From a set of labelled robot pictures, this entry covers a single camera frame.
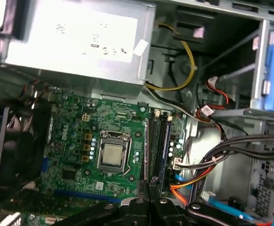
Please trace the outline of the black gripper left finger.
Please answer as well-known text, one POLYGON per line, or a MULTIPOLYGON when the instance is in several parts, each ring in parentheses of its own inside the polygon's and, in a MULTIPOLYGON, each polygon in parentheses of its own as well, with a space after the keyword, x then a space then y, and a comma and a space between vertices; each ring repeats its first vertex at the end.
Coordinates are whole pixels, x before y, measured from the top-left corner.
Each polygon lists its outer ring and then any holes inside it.
POLYGON ((99 203, 78 214, 54 223, 55 226, 146 226, 149 222, 148 182, 137 184, 137 197, 122 200, 121 205, 99 203))

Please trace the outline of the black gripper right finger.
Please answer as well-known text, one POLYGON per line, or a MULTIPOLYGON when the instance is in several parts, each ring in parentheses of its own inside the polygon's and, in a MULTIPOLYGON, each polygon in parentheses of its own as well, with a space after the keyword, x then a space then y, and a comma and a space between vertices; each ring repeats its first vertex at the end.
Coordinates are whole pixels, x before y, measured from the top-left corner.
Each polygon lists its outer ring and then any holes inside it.
POLYGON ((153 226, 253 226, 251 221, 236 217, 202 202, 181 208, 160 196, 157 179, 150 179, 150 213, 153 226))

